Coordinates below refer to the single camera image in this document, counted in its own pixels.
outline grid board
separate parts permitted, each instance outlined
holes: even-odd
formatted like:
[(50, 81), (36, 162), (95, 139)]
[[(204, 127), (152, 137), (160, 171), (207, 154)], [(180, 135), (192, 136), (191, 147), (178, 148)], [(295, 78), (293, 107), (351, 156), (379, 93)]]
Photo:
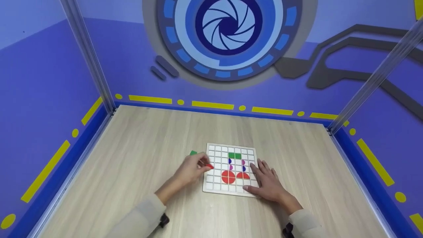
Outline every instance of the grid board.
[(204, 174), (204, 192), (255, 197), (242, 188), (258, 187), (250, 168), (250, 163), (257, 166), (255, 148), (207, 143), (207, 155), (214, 169)]

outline wooden table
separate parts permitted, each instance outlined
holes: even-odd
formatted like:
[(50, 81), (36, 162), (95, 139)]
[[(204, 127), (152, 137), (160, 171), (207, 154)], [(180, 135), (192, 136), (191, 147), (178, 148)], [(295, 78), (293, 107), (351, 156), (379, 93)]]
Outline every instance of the wooden table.
[[(120, 106), (41, 237), (103, 237), (206, 143), (256, 148), (331, 237), (387, 237), (320, 124)], [(210, 194), (198, 183), (168, 204), (152, 237), (281, 237), (286, 216), (261, 200)]]

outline white grid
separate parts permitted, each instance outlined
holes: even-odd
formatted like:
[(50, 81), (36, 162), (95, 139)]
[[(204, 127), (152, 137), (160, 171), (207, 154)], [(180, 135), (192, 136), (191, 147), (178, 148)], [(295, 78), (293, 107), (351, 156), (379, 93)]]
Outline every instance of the white grid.
[[(206, 151), (210, 157), (210, 164), (213, 165), (214, 169), (204, 174), (204, 192), (255, 197), (242, 189), (243, 185), (258, 186), (257, 179), (250, 168), (250, 163), (254, 163), (257, 166), (257, 154), (254, 148), (207, 143)], [(229, 158), (232, 153), (241, 154), (241, 158)], [(222, 172), (225, 170), (231, 171), (235, 175), (233, 183), (226, 184), (222, 180)], [(236, 176), (240, 172), (246, 173), (249, 179), (237, 178)]]

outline yellow stripe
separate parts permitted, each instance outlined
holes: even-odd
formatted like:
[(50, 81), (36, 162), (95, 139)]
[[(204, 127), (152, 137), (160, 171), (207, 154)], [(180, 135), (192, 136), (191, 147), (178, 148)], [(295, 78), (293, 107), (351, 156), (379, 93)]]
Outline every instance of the yellow stripe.
[(410, 219), (414, 222), (414, 225), (416, 225), (417, 229), (419, 229), (423, 235), (423, 219), (420, 214), (413, 214), (410, 216)]
[(37, 192), (37, 190), (41, 187), (41, 184), (43, 184), (43, 182), (49, 176), (49, 174), (54, 169), (54, 167), (57, 165), (59, 160), (66, 153), (69, 146), (71, 146), (69, 141), (66, 140), (65, 142), (63, 142), (63, 144), (60, 146), (60, 148), (57, 150), (57, 152), (53, 155), (53, 157), (50, 159), (50, 161), (47, 163), (47, 165), (44, 167), (44, 169), (41, 171), (41, 173), (37, 176), (37, 178), (34, 180), (34, 182), (31, 184), (31, 186), (29, 186), (28, 190), (21, 197), (22, 201), (29, 203), (29, 201), (34, 196), (34, 194)]
[(319, 119), (335, 120), (338, 117), (338, 115), (312, 112), (310, 117), (311, 118), (319, 118)]
[(414, 0), (416, 9), (416, 19), (419, 20), (423, 16), (423, 0)]
[(99, 106), (102, 104), (103, 99), (102, 97), (99, 97), (97, 101), (94, 103), (94, 105), (91, 106), (91, 108), (88, 110), (87, 114), (82, 118), (81, 122), (85, 126), (87, 122), (91, 119), (91, 117), (94, 115), (94, 113), (97, 111)]
[(276, 108), (260, 108), (260, 107), (253, 107), (251, 111), (269, 113), (269, 114), (287, 115), (287, 116), (292, 116), (292, 114), (294, 113), (293, 110), (276, 109)]
[(367, 157), (367, 159), (373, 165), (373, 168), (376, 170), (376, 172), (382, 178), (383, 182), (385, 182), (386, 186), (389, 187), (392, 184), (394, 184), (394, 180), (391, 178), (391, 176), (388, 174), (388, 172), (386, 172), (385, 168), (382, 166), (382, 164), (379, 162), (379, 160), (376, 158), (376, 156), (374, 156), (373, 152), (366, 145), (364, 140), (363, 139), (358, 140), (357, 145), (360, 147), (360, 149), (363, 151), (364, 155)]
[(233, 110), (233, 104), (225, 104), (225, 103), (192, 101), (191, 105), (193, 107)]
[(138, 102), (155, 102), (155, 103), (172, 104), (171, 98), (164, 98), (164, 97), (147, 97), (147, 96), (129, 95), (129, 100), (138, 101)]

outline white sleeve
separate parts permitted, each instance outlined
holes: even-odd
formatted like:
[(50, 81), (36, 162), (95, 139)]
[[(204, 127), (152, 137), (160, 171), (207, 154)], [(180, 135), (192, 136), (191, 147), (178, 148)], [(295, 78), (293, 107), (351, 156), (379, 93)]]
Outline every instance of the white sleeve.
[(328, 238), (326, 231), (307, 210), (294, 212), (288, 217), (288, 221), (294, 226), (292, 235), (295, 238)]
[(149, 195), (116, 224), (106, 238), (144, 238), (159, 225), (166, 207), (155, 195)]

